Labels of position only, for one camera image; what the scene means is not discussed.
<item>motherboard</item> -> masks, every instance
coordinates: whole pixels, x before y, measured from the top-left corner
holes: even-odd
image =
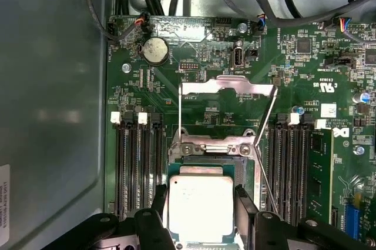
[[[118,34],[135,20],[113,16],[108,28]],[[320,22],[284,29],[246,19],[157,16],[109,44],[105,211],[121,220],[151,205],[156,186],[179,163],[171,157],[181,134],[215,142],[260,132],[268,96],[200,91],[237,78],[276,89],[258,148],[280,216],[293,225],[316,217],[376,245],[376,25],[349,24],[348,32],[370,43]],[[182,95],[181,84],[196,84],[196,91]],[[215,156],[194,155],[199,149],[184,146],[182,162],[232,166],[234,184],[273,211],[264,179],[256,190],[249,146]]]

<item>screw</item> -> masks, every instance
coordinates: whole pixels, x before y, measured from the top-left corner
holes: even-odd
[[[305,223],[309,226],[318,226],[318,223],[316,223],[315,221],[309,219],[307,221],[305,221]]]
[[[110,218],[102,218],[100,219],[100,222],[109,222],[110,221]]]
[[[242,145],[240,147],[240,153],[243,154],[243,155],[249,155],[251,152],[251,149],[249,148],[248,145]]]
[[[182,151],[184,155],[192,154],[192,147],[189,145],[185,145],[183,146]]]
[[[242,47],[243,46],[243,41],[238,40],[237,42],[235,42],[235,46],[236,47]]]
[[[131,69],[132,69],[132,67],[130,66],[130,64],[123,64],[122,65],[122,71],[126,74],[130,73]]]
[[[363,146],[357,145],[357,146],[354,147],[354,154],[355,155],[363,155],[364,153],[365,153],[365,149],[364,149]]]
[[[272,214],[271,213],[263,213],[263,217],[265,218],[265,219],[271,219],[273,216],[272,216]]]
[[[241,34],[245,34],[248,30],[248,27],[247,27],[247,24],[245,24],[244,22],[240,23],[237,25],[237,30],[241,33]]]

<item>integrated circuit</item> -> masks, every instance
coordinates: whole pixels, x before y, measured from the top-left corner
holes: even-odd
[[[296,42],[296,52],[299,54],[311,53],[311,40],[309,38],[298,38]]]
[[[365,50],[365,62],[366,65],[376,66],[376,49]]]

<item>ram slot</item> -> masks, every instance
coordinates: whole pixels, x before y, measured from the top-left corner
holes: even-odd
[[[300,139],[299,139],[299,147],[300,147],[300,164],[299,164],[299,197],[298,203],[300,209],[298,210],[299,219],[304,218],[306,216],[306,207],[307,207],[307,181],[308,181],[308,150],[310,147],[310,130],[312,126],[309,125],[302,125],[300,130]]]
[[[155,133],[155,185],[162,184],[163,165],[162,165],[162,145],[163,131],[161,127],[154,128]]]
[[[139,128],[140,147],[139,159],[141,162],[140,171],[140,198],[141,208],[149,207],[149,182],[150,182],[150,128],[141,125]]]
[[[280,200],[279,200],[279,211],[282,218],[286,217],[286,194],[285,190],[288,188],[286,183],[286,172],[287,172],[287,143],[288,143],[288,129],[286,128],[286,125],[283,125],[281,128],[281,137],[279,141],[279,147],[280,147],[280,169],[278,173],[279,183],[280,183]]]
[[[267,178],[269,181],[269,185],[271,187],[271,192],[273,193],[274,199],[276,198],[276,179],[274,178],[274,170],[275,170],[275,164],[274,164],[274,157],[275,157],[275,142],[276,142],[276,130],[273,126],[271,126],[268,130],[268,154],[267,154]],[[266,200],[267,203],[267,209],[271,210],[271,203],[269,200],[269,197],[267,197]]]
[[[291,196],[290,196],[290,224],[295,225],[295,222],[297,220],[297,194],[299,194],[299,178],[298,178],[298,173],[299,173],[299,159],[300,159],[300,149],[299,149],[299,139],[300,139],[300,131],[298,129],[298,126],[293,126],[291,128],[292,135],[291,135],[291,166],[290,166],[290,171],[291,171]]]
[[[125,139],[124,123],[116,128],[116,162],[115,162],[115,215],[120,221],[126,215],[126,174],[125,174]]]
[[[137,130],[135,127],[127,129],[126,159],[128,167],[128,211],[137,208]]]
[[[282,197],[283,197],[283,208],[281,209],[281,215],[284,220],[290,223],[290,210],[291,210],[291,169],[292,169],[292,157],[293,157],[293,148],[294,148],[294,129],[293,127],[289,126],[284,129],[286,132],[286,145],[285,145],[285,153],[283,156],[283,176],[282,183],[284,188],[281,189]]]
[[[281,210],[283,198],[281,196],[281,157],[284,151],[284,131],[281,125],[271,126],[269,133],[268,153],[268,180],[271,185],[274,200],[277,203],[278,211]],[[272,211],[270,200],[267,201],[268,210]]]

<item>sticker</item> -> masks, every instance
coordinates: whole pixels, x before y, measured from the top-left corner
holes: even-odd
[[[322,118],[335,118],[337,116],[337,104],[321,104]]]
[[[333,128],[333,135],[334,137],[349,137],[350,128]]]
[[[9,240],[9,199],[11,166],[0,166],[0,246]]]

